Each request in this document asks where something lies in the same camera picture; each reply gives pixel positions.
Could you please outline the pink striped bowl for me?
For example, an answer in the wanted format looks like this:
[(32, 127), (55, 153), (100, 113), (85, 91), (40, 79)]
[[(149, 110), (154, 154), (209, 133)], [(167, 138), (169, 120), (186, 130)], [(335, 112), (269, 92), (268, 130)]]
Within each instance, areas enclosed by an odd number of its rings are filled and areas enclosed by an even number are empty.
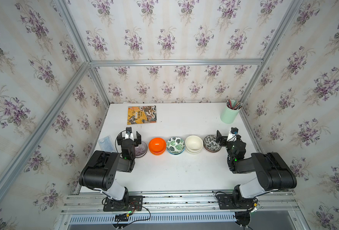
[(135, 151), (136, 151), (136, 158), (141, 158), (144, 155), (146, 155), (148, 151), (148, 146), (144, 141), (141, 141), (141, 144), (135, 147)]

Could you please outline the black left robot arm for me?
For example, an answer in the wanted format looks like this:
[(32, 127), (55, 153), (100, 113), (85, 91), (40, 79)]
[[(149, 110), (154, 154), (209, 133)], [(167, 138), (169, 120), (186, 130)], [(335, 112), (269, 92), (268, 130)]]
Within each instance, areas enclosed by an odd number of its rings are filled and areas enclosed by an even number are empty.
[(128, 189), (115, 180), (117, 172), (132, 172), (135, 166), (135, 148), (141, 144), (141, 135), (136, 137), (130, 127), (125, 129), (125, 136), (117, 136), (117, 144), (121, 152), (106, 152), (96, 150), (79, 175), (79, 185), (90, 190), (98, 191), (109, 200), (127, 202)]

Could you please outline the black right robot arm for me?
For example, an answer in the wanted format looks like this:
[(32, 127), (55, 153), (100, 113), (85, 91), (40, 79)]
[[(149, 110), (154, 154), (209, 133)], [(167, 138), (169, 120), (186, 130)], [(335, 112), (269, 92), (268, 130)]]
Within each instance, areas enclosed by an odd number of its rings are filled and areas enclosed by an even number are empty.
[(245, 158), (247, 144), (241, 140), (236, 127), (231, 128), (228, 136), (217, 131), (215, 142), (225, 147), (227, 165), (232, 173), (256, 173), (256, 178), (234, 187), (232, 196), (235, 201), (250, 200), (270, 191), (294, 189), (297, 186), (296, 176), (278, 153), (257, 152)]

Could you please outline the green leaf bowl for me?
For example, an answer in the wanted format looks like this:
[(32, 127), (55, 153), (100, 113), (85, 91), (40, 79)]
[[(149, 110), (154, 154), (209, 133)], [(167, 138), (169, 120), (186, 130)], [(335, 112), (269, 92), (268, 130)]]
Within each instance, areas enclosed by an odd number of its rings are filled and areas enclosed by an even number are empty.
[(185, 141), (180, 137), (172, 137), (167, 141), (167, 150), (182, 151), (185, 149)]

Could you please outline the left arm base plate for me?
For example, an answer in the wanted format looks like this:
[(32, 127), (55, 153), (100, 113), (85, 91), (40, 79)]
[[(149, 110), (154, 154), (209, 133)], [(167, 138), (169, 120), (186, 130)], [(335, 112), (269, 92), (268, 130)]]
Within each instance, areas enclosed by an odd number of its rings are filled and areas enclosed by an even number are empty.
[(128, 199), (116, 201), (105, 198), (102, 201), (104, 212), (115, 212), (115, 211), (141, 211), (143, 204), (143, 196), (141, 195), (130, 195)]

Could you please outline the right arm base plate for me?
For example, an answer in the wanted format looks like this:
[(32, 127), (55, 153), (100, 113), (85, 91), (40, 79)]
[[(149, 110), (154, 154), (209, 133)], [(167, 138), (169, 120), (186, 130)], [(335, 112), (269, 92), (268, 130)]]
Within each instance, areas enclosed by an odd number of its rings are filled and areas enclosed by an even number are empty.
[(250, 209), (253, 208), (254, 199), (243, 199), (234, 200), (233, 196), (225, 193), (216, 193), (215, 197), (218, 201), (219, 208), (221, 210), (231, 210), (231, 209)]

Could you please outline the orange plastic bowl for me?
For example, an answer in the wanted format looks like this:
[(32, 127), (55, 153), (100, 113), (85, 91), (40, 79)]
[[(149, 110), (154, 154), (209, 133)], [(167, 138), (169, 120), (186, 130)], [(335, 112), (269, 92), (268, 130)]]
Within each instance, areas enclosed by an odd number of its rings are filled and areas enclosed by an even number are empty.
[(151, 152), (153, 155), (156, 155), (156, 156), (159, 156), (159, 155), (162, 155), (163, 153), (165, 152), (164, 151), (161, 151), (161, 152)]
[(148, 148), (150, 152), (161, 152), (166, 150), (167, 143), (162, 138), (154, 138), (149, 142)]

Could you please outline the black white patterned bowl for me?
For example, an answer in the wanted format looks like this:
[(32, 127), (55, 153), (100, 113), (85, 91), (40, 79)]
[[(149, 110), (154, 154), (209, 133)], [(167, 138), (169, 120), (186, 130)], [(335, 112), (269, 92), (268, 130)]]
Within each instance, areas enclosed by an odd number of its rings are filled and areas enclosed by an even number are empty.
[(209, 152), (219, 152), (221, 150), (221, 146), (219, 143), (216, 142), (216, 136), (215, 135), (208, 135), (203, 140), (204, 148)]

